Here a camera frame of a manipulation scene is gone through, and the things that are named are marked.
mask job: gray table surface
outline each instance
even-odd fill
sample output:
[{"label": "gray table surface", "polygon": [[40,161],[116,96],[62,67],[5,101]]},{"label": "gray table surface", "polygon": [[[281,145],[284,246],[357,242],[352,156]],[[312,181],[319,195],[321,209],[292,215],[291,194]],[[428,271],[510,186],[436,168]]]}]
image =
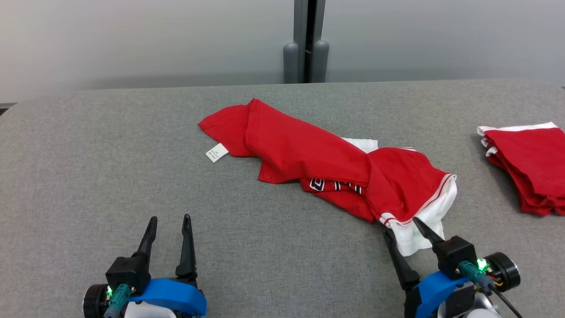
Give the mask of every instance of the gray table surface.
[{"label": "gray table surface", "polygon": [[[565,90],[526,80],[129,89],[22,102],[0,117],[0,316],[80,317],[87,287],[136,250],[153,215],[150,271],[173,276],[188,212],[208,317],[402,317],[379,224],[296,183],[257,181],[257,158],[205,156],[216,142],[197,123],[253,97],[340,136],[415,147],[457,174],[446,235],[514,259],[522,284],[506,296],[524,317],[563,316],[565,218],[520,213],[511,179],[476,135],[479,125],[565,127]],[[422,275],[437,270],[431,250],[408,260]]]}]

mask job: black cable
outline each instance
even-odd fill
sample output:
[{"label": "black cable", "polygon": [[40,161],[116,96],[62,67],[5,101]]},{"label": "black cable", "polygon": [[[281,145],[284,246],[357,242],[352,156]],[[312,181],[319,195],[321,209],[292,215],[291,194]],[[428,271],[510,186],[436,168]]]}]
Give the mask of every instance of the black cable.
[{"label": "black cable", "polygon": [[489,286],[492,289],[492,291],[496,294],[496,296],[498,296],[506,304],[506,306],[508,306],[508,308],[510,308],[510,310],[512,310],[512,312],[514,313],[514,315],[516,315],[516,317],[524,318],[518,312],[518,310],[516,308],[514,308],[514,306],[512,306],[512,304],[508,301],[508,299],[506,299],[506,297],[504,297],[502,295],[502,293],[496,289],[496,286],[494,286],[493,284],[489,284]]}]

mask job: white partition wall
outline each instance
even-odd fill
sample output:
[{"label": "white partition wall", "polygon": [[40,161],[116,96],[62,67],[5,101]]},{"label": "white partition wall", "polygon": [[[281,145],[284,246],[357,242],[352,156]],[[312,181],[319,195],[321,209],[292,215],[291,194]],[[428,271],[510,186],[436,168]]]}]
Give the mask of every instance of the white partition wall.
[{"label": "white partition wall", "polygon": [[565,85],[563,0],[325,0],[321,39],[329,42],[326,81]]},{"label": "white partition wall", "polygon": [[283,82],[289,0],[5,0],[0,103],[72,89]]}]

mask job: teal connector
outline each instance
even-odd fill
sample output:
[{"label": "teal connector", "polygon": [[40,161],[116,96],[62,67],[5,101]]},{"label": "teal connector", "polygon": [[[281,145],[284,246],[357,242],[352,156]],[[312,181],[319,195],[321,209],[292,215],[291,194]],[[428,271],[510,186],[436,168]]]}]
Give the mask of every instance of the teal connector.
[{"label": "teal connector", "polygon": [[118,286],[108,303],[108,309],[104,313],[104,318],[119,318],[121,309],[128,303],[131,295],[132,292],[127,284]]},{"label": "teal connector", "polygon": [[476,265],[473,265],[473,263],[469,261],[463,261],[459,264],[459,270],[461,271],[461,275],[479,285],[485,293],[490,292],[490,284],[493,283],[493,280],[485,275]]}]

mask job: red cloth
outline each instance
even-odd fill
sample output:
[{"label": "red cloth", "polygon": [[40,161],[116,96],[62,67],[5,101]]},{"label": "red cloth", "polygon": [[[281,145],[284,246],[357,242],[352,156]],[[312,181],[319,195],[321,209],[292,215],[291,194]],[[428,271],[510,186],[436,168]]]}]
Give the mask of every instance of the red cloth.
[{"label": "red cloth", "polygon": [[419,152],[381,148],[366,154],[257,99],[224,108],[198,125],[232,156],[261,158],[259,180],[298,179],[305,191],[369,222],[409,221],[446,179]]},{"label": "red cloth", "polygon": [[547,216],[552,210],[565,215],[563,131],[553,123],[500,129],[484,131],[490,147],[487,156],[512,177],[519,192],[520,210],[538,216]]}]

